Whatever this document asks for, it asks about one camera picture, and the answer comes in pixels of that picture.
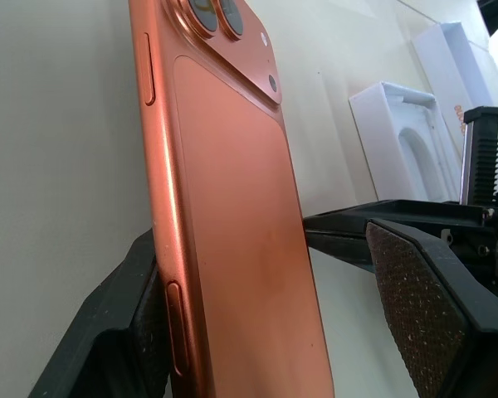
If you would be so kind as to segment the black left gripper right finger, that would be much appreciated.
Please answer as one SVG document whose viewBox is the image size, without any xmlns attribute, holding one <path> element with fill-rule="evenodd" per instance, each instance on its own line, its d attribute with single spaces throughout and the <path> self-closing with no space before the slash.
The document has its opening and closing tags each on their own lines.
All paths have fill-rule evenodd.
<svg viewBox="0 0 498 398">
<path fill-rule="evenodd" d="M 421 397 L 498 397 L 498 298 L 447 244 L 371 220 L 366 240 L 383 313 Z"/>
</svg>

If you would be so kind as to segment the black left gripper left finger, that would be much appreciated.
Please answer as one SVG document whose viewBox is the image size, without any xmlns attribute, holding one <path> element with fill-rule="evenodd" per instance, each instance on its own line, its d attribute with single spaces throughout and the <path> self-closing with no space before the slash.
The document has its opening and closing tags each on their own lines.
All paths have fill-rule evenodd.
<svg viewBox="0 0 498 398">
<path fill-rule="evenodd" d="M 32 397 L 162 397 L 172 364 L 152 231 L 85 299 Z"/>
</svg>

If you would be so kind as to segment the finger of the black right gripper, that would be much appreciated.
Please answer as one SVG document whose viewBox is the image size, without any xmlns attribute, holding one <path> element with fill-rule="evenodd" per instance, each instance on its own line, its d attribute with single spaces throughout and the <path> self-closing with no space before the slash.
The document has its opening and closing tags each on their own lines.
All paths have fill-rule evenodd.
<svg viewBox="0 0 498 398">
<path fill-rule="evenodd" d="M 498 176 L 498 107 L 479 106 L 464 113 L 460 203 L 491 206 Z"/>
<path fill-rule="evenodd" d="M 309 247 L 373 273 L 373 261 L 365 235 L 369 221 L 377 219 L 411 226 L 444 241 L 442 233 L 447 231 L 447 218 L 442 215 L 444 203 L 447 202 L 376 201 L 308 216 L 303 225 Z"/>
</svg>

